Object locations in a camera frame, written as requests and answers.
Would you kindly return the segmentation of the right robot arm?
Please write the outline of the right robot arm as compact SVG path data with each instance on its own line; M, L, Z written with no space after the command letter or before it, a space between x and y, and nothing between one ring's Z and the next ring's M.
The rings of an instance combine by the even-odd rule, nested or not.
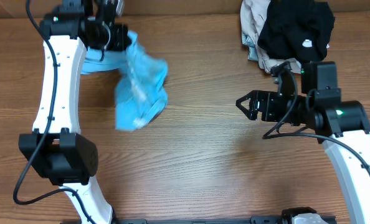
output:
M277 91L253 90L235 105L250 120L274 126L264 139L314 138L338 177L352 223L370 223L370 122L358 101L342 101L334 62L301 66L298 84L288 62L271 69Z

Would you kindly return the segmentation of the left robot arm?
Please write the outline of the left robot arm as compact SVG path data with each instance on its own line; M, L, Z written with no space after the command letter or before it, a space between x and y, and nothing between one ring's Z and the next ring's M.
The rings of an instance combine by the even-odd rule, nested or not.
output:
M84 63L105 63L131 44L127 26L115 23L123 6L119 0L64 0L34 24L43 39L44 79L32 131L19 136L18 146L26 168L68 196L80 223L118 222L97 182L97 147L81 134L78 101Z

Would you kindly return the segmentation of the light blue t-shirt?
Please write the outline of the light blue t-shirt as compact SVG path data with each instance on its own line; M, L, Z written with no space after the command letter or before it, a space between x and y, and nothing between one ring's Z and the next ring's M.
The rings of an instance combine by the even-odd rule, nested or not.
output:
M168 64L153 58L138 41L138 34L128 32L131 44L125 51L106 51L89 48L82 74L117 70L121 74L115 87L115 129L135 131L160 115L168 105L164 82Z

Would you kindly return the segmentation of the beige garment in pile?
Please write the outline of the beige garment in pile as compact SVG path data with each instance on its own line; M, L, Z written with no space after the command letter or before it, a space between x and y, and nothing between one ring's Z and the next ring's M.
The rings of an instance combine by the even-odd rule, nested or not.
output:
M240 24L242 32L245 32L249 36L258 35L263 29L265 21L267 20L267 9L270 4L270 0L243 0L240 7ZM268 56L267 52L258 46L257 42L257 53L259 56L258 65L260 69L266 73L270 73L272 67L280 65L285 60L272 59ZM293 73L301 72L301 63L295 58L286 59L290 62L290 66Z

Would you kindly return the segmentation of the black garment on pile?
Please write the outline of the black garment on pile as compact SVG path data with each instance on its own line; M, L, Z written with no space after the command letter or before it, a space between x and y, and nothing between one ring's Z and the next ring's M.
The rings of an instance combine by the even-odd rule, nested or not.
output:
M320 62L328 54L334 22L327 2L271 1L258 46L272 59Z

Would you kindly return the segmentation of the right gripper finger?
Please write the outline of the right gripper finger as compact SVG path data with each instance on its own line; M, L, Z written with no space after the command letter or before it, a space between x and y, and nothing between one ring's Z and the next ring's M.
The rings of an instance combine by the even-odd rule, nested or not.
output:
M258 101L257 95L259 91L258 90L253 90L246 94L245 96L240 97L238 100L236 100L235 105L240 108L242 106L242 102L249 100L252 104Z
M246 115L246 117L249 119L249 120L257 120L257 115L259 113L259 108L260 108L260 105L259 104L249 104L248 107L245 107L243 105L240 105L239 106L239 109L241 110L241 112L243 112L244 115Z

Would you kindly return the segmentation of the light denim garment in pile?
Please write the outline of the light denim garment in pile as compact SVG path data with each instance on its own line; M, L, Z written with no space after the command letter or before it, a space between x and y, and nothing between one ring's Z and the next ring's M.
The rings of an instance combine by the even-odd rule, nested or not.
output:
M248 60L256 62L259 60L259 56L257 53L257 42L257 34L249 36L245 32L242 32L242 45L246 46L249 49Z

